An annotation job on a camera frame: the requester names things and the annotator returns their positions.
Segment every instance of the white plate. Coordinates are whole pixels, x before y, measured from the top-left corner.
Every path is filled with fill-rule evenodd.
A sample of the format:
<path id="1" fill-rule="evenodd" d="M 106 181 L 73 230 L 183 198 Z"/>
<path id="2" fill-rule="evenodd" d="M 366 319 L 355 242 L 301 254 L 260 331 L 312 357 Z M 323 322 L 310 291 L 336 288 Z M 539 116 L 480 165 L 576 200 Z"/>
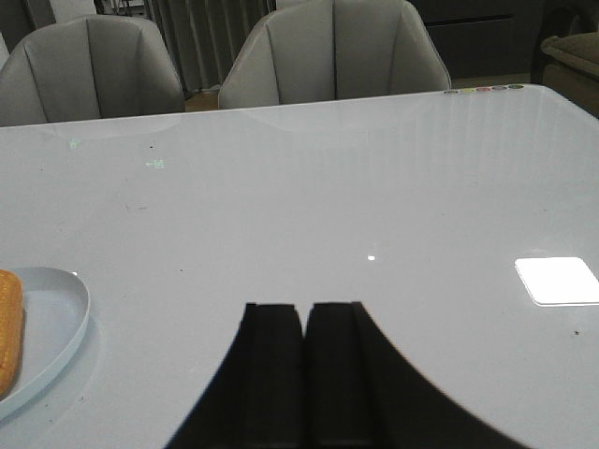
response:
<path id="1" fill-rule="evenodd" d="M 22 282 L 24 331 L 17 382 L 0 401 L 0 420 L 43 390 L 77 352 L 90 314 L 90 296 L 73 273 L 57 268 L 11 269 Z"/>

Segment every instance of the bread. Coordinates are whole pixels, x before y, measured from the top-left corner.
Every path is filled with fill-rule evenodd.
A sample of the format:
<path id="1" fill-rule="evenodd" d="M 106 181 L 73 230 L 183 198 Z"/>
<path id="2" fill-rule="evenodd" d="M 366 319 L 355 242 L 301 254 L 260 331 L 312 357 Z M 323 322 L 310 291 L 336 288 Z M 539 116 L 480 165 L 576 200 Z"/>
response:
<path id="1" fill-rule="evenodd" d="M 0 269 L 0 397 L 10 389 L 21 361 L 22 286 Z"/>

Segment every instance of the black object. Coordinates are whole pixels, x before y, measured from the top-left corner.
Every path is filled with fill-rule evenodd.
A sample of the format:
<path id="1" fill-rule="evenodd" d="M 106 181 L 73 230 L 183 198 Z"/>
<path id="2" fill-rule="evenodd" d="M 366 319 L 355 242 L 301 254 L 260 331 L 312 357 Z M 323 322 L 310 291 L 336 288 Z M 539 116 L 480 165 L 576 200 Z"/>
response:
<path id="1" fill-rule="evenodd" d="M 307 440 L 314 448 L 371 448 L 373 407 L 349 304 L 315 304 L 306 328 Z"/>
<path id="2" fill-rule="evenodd" d="M 168 449 L 525 449 L 467 413 L 359 302 L 247 304 L 240 330 Z"/>
<path id="3" fill-rule="evenodd" d="M 524 449 L 467 413 L 427 381 L 395 349 L 361 303 L 351 307 L 377 418 L 378 447 Z"/>
<path id="4" fill-rule="evenodd" d="M 299 448 L 301 345 L 293 306 L 247 304 L 225 360 L 168 449 Z"/>

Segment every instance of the glossy table surface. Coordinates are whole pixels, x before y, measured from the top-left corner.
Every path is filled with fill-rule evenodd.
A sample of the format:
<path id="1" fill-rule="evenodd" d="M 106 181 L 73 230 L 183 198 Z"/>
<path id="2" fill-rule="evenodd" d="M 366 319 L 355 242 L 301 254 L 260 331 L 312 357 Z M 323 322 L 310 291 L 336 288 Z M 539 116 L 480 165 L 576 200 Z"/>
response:
<path id="1" fill-rule="evenodd" d="M 599 274 L 599 122 L 535 86 L 0 128 L 0 267 L 77 271 L 87 336 L 0 447 L 160 448 L 246 302 L 362 301 L 467 410 L 599 447 L 599 307 L 515 269 Z"/>

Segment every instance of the gray chair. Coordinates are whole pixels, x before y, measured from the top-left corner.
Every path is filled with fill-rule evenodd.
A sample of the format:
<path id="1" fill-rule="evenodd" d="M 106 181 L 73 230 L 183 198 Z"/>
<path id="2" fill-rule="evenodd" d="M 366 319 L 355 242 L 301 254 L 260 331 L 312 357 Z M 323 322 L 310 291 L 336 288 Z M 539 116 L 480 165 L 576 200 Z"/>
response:
<path id="1" fill-rule="evenodd" d="M 0 125 L 181 112 L 183 92 L 153 22 L 84 16 L 40 28 L 0 71 Z"/>
<path id="2" fill-rule="evenodd" d="M 248 36 L 221 109 L 439 91 L 450 78 L 405 0 L 312 0 L 271 13 Z"/>

